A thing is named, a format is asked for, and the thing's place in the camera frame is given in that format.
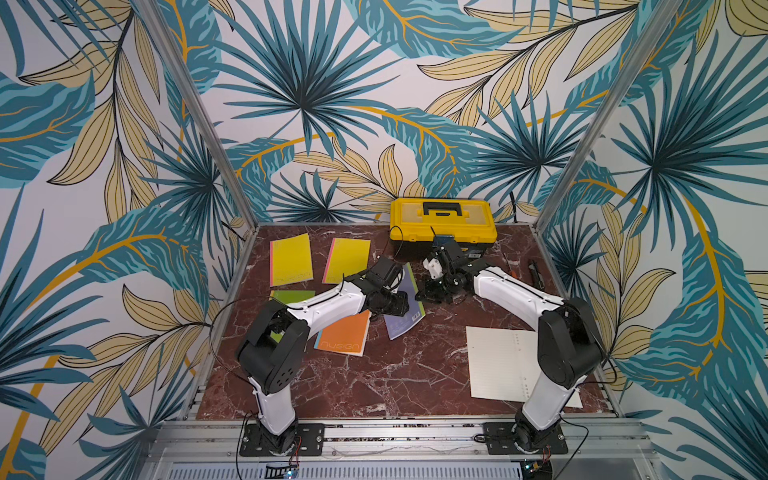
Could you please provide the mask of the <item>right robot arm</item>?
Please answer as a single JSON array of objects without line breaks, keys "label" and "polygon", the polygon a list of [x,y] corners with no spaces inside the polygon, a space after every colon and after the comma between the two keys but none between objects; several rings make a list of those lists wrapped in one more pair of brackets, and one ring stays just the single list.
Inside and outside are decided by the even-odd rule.
[{"label": "right robot arm", "polygon": [[464,292],[504,308],[537,333],[541,373],[505,439],[522,453],[541,451],[557,434],[567,401],[608,357],[592,307],[580,298],[538,290],[482,257],[471,258],[454,240],[435,242],[423,266],[429,273],[423,300],[450,303]]}]

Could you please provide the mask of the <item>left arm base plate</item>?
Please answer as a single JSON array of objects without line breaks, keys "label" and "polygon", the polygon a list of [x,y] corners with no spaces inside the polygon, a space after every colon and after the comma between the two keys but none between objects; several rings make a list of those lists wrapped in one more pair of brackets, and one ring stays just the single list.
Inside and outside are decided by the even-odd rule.
[{"label": "left arm base plate", "polygon": [[269,457],[298,452],[300,457],[319,457],[324,441],[323,423],[294,422],[285,432],[277,435],[256,421],[244,427],[238,454],[243,457]]}]

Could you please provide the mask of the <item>yellow cover notebook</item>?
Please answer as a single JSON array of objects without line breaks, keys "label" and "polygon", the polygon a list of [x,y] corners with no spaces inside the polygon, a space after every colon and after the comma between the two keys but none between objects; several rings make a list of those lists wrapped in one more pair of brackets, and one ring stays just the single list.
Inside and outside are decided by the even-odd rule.
[{"label": "yellow cover notebook", "polygon": [[322,282],[338,284],[345,277],[364,271],[368,265],[370,240],[334,238]]},{"label": "yellow cover notebook", "polygon": [[283,286],[314,278],[307,233],[270,242],[270,285]]}]

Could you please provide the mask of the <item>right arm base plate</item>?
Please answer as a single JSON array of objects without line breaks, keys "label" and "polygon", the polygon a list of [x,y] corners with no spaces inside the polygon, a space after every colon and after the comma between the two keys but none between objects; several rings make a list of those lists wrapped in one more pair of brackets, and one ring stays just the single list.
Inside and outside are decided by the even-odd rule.
[{"label": "right arm base plate", "polygon": [[566,454],[568,447],[558,423],[546,430],[536,430],[526,423],[486,422],[481,437],[490,455]]}]

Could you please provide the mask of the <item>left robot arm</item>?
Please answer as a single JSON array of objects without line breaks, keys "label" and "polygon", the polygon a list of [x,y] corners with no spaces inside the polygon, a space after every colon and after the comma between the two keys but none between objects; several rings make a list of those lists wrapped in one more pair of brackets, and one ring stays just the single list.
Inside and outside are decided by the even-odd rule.
[{"label": "left robot arm", "polygon": [[264,304],[236,359],[253,387],[258,432],[267,452],[280,455],[294,447],[298,420],[290,384],[302,365],[309,338],[362,312],[404,316],[409,309],[408,295],[398,290],[403,276],[401,264],[382,257],[372,267],[305,301],[270,299]]}]

